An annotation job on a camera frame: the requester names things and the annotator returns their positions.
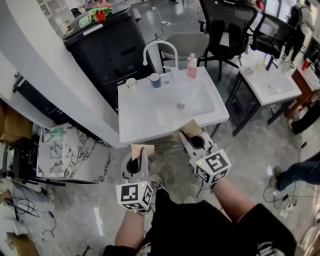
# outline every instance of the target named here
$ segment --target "bottle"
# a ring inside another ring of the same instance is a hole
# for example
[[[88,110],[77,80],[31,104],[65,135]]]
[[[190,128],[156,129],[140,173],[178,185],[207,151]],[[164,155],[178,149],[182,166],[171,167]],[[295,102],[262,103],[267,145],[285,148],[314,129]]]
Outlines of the bottle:
[[[194,53],[191,53],[188,57],[188,65],[186,68],[186,74],[190,78],[196,78],[197,75],[197,58]]]

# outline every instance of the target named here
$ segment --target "wooden desk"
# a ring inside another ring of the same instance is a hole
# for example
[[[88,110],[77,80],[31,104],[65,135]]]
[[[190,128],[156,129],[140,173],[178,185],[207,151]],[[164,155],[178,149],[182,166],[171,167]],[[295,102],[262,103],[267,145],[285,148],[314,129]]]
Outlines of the wooden desk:
[[[286,118],[291,118],[293,112],[299,106],[306,107],[312,102],[312,100],[315,97],[318,96],[318,93],[320,91],[319,82],[316,78],[316,75],[313,75],[311,73],[303,72],[300,68],[297,68],[293,72],[291,77],[296,83],[296,85],[299,87],[300,91],[302,92],[302,95],[300,95],[296,99],[296,102],[292,107],[288,107],[288,109],[285,111],[284,115]]]

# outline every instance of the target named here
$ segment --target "cardboard box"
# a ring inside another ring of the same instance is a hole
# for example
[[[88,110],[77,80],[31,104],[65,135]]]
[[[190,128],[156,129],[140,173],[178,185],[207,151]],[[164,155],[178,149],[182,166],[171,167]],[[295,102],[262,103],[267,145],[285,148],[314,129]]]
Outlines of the cardboard box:
[[[13,143],[21,137],[31,139],[32,122],[4,102],[0,102],[0,140]]]

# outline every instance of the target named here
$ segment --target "concrete floor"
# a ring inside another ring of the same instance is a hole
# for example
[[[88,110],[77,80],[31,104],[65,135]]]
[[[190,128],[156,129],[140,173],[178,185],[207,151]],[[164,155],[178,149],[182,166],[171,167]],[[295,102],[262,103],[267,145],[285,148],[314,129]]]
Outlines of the concrete floor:
[[[139,9],[142,16],[139,25],[146,42],[155,38],[154,33],[161,34],[161,20],[158,12],[151,10],[151,7],[155,5],[158,5],[157,9],[163,21],[172,24],[193,22],[168,27],[162,26],[164,33],[161,37],[163,39],[175,32],[199,30],[197,9],[191,2],[185,1],[184,7],[182,3],[169,5],[160,0],[141,2],[135,4],[135,7]],[[149,53],[156,70],[161,72],[157,47],[155,46]],[[249,55],[243,55],[243,64],[255,64],[263,58],[263,53],[249,51]],[[172,66],[173,63],[168,61],[166,65]],[[179,63],[180,68],[185,68],[185,66],[185,62]],[[208,72],[222,98],[226,99],[237,70],[225,64],[222,71],[222,81],[217,82],[218,62],[210,61],[208,63]],[[296,136],[289,130],[283,116],[268,126],[269,116],[270,113],[267,110],[257,113],[236,137],[232,136],[234,128],[227,121],[220,126],[213,140],[225,150],[233,164],[228,179],[254,202],[263,203],[292,231],[299,242],[313,224],[319,200],[312,197],[296,197],[295,209],[289,213],[287,218],[281,217],[279,214],[281,209],[285,207],[285,203],[279,209],[275,209],[273,203],[266,203],[263,198],[264,190],[269,182],[266,177],[266,169],[268,166],[281,166],[286,169],[298,161],[299,152],[301,160],[318,152],[320,136],[316,133],[320,130],[320,121],[317,121],[302,135]],[[307,146],[300,150],[302,143],[307,140],[309,140]],[[47,213],[42,213],[40,218],[26,214],[22,216],[40,255],[81,255],[88,245],[93,248],[88,252],[88,255],[99,255],[104,246],[114,243],[125,214],[125,211],[117,204],[115,185],[119,181],[121,161],[128,152],[127,148],[110,150],[111,163],[106,183],[92,185],[71,183],[66,187],[55,187],[56,202],[54,205],[36,203],[35,207],[38,210],[52,210],[57,220],[54,230],[55,237],[47,232],[45,234],[46,241],[40,239],[43,230],[50,229],[54,225]],[[188,158],[181,147],[157,152],[150,160],[151,174],[159,174],[162,177],[172,200],[182,203],[187,196],[196,198],[201,181],[191,173]],[[293,190],[294,185],[291,185],[281,195],[292,195]],[[316,196],[316,193],[304,182],[297,182],[295,195]],[[265,197],[267,200],[272,200],[273,194],[267,190]],[[208,189],[203,190],[196,201],[203,199],[220,208],[216,198],[210,194]],[[150,228],[151,219],[152,213],[149,213],[145,218],[146,231]]]

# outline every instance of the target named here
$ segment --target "white faucet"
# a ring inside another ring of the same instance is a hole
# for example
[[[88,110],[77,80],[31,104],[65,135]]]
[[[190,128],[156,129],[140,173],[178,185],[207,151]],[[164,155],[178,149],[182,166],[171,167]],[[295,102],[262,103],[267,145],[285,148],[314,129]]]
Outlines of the white faucet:
[[[177,48],[170,42],[167,42],[167,41],[163,41],[163,40],[156,40],[156,41],[152,41],[150,43],[148,43],[144,50],[143,50],[143,65],[147,65],[148,64],[148,61],[147,61],[147,49],[152,46],[152,45],[155,45],[155,44],[165,44],[167,46],[170,46],[172,49],[173,49],[173,52],[174,52],[174,61],[175,61],[175,68],[176,70],[179,70],[178,68],[178,52],[177,52]],[[171,69],[172,70],[172,67],[168,67],[168,66],[163,66],[165,69]]]

